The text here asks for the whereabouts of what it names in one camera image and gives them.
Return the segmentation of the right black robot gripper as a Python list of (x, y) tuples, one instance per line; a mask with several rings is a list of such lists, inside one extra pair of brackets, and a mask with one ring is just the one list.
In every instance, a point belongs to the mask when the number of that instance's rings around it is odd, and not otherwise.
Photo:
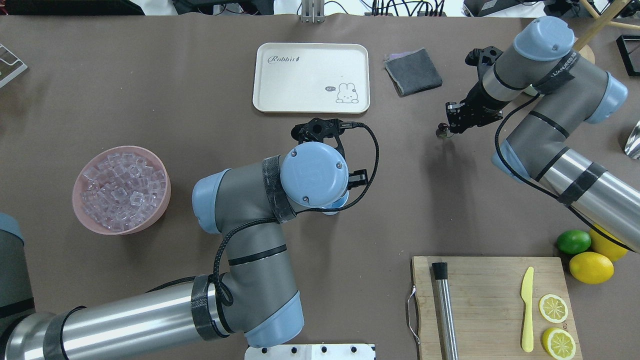
[(446, 103), (446, 118), (450, 133), (463, 133), (471, 127), (483, 127), (503, 118), (502, 109), (505, 103), (489, 95), (483, 86), (483, 76), (492, 69), (502, 54), (503, 51), (499, 48), (489, 46), (474, 48), (466, 55), (464, 62), (477, 69), (478, 81), (464, 100), (459, 103)]

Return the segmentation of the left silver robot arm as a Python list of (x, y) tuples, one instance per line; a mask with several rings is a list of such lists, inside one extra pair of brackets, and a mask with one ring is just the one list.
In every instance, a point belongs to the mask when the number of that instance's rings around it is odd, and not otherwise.
[[(36, 312), (18, 221), (1, 214), (1, 358), (117, 360), (243, 333), (251, 347), (279, 346), (304, 326), (281, 224), (304, 212), (347, 210), (348, 192), (377, 174), (350, 171), (339, 137), (359, 121), (314, 118), (291, 130), (286, 155), (199, 180), (199, 226), (222, 235), (208, 274), (187, 276), (93, 309)], [(334, 138), (337, 146), (324, 139)]]

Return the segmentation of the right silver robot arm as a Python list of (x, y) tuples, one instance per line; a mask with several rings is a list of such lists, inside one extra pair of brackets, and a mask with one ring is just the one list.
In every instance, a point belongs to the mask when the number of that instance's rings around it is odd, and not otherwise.
[(502, 119), (503, 108), (532, 86), (541, 100), (499, 144), (493, 162), (525, 183), (537, 182), (557, 202), (639, 251), (639, 192), (566, 145), (583, 123), (616, 112), (628, 90), (608, 71), (584, 59), (573, 30), (542, 16), (517, 34), (506, 51), (476, 48), (466, 63), (478, 81), (461, 102), (446, 103), (448, 130), (463, 133)]

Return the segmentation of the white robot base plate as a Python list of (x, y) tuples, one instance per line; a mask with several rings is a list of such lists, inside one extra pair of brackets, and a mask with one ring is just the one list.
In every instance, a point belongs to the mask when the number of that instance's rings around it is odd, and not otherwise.
[(316, 343), (281, 344), (273, 347), (249, 347), (245, 360), (375, 360), (374, 344)]

